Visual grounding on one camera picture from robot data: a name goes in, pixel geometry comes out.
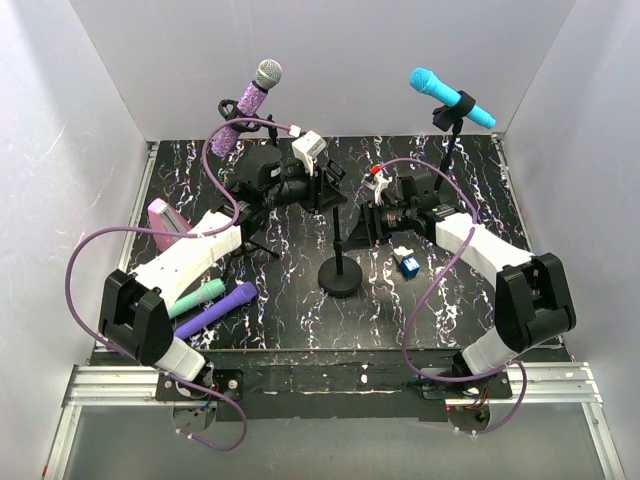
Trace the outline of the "round base mic stand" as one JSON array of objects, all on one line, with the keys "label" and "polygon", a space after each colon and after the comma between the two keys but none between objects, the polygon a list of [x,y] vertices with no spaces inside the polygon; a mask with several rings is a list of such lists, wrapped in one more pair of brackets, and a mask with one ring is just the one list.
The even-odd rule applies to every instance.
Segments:
[{"label": "round base mic stand", "polygon": [[343,253],[339,207],[332,210],[334,256],[322,263],[318,271],[318,285],[329,296],[348,298],[356,294],[362,282],[362,269]]}]

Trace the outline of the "black tripod mic stand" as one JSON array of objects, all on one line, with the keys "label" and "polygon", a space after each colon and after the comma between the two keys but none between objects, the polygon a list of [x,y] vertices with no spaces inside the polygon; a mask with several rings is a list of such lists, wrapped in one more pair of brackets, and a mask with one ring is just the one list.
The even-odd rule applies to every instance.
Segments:
[{"label": "black tripod mic stand", "polygon": [[248,255],[251,255],[251,254],[257,253],[257,252],[264,252],[270,258],[272,258],[274,260],[279,260],[280,259],[280,254],[278,252],[275,252],[275,251],[267,248],[266,246],[258,244],[258,243],[254,242],[252,240],[250,240],[248,242],[243,242],[237,249],[235,249],[230,254],[230,257],[231,258],[239,258],[239,257],[248,256]]}]

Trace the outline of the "glitter purple microphone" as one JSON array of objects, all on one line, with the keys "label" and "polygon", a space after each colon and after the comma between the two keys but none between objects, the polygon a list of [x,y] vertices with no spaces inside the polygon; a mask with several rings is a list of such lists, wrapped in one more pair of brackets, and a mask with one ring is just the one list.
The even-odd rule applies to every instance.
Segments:
[{"label": "glitter purple microphone", "polygon": [[[256,118],[257,111],[282,77],[281,65],[273,59],[265,59],[257,67],[254,79],[245,89],[241,98],[223,99],[218,111],[225,121],[236,118]],[[211,151],[219,158],[225,157],[236,145],[243,133],[257,132],[261,128],[255,121],[243,121],[223,127],[212,142]]]}]

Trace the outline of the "mint green microphone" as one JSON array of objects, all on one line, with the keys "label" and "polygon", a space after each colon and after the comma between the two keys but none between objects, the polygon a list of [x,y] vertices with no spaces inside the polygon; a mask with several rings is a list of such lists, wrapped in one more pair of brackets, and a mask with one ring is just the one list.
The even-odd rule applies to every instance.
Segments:
[{"label": "mint green microphone", "polygon": [[210,302],[221,296],[225,291],[226,285],[219,278],[204,283],[193,292],[178,299],[168,310],[169,318],[174,319],[196,306]]}]

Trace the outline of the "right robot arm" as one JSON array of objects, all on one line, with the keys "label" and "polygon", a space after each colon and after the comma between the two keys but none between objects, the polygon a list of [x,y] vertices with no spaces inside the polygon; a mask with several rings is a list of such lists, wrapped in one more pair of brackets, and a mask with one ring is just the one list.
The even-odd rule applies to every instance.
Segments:
[{"label": "right robot arm", "polygon": [[396,232],[413,231],[466,263],[494,289],[493,327],[459,351],[451,374],[442,377],[460,395],[479,395],[499,368],[575,328],[574,305],[557,256],[534,255],[494,235],[438,192],[428,175],[401,177],[399,196],[387,192],[390,181],[379,166],[363,183],[374,198],[361,205],[345,250],[373,247]]}]

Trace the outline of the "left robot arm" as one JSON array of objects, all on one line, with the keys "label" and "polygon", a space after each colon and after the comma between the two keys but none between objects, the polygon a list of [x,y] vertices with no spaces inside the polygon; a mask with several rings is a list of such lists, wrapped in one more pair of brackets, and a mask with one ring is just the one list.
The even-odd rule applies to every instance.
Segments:
[{"label": "left robot arm", "polygon": [[99,332],[144,366],[178,377],[178,387],[193,400],[213,386],[206,360],[175,337],[169,309],[181,294],[219,259],[243,248],[266,227],[272,210],[297,204],[311,214],[342,205],[344,170],[334,161],[309,173],[303,161],[286,163],[279,149],[254,146],[212,207],[190,230],[152,261],[130,273],[116,270],[105,281]]}]

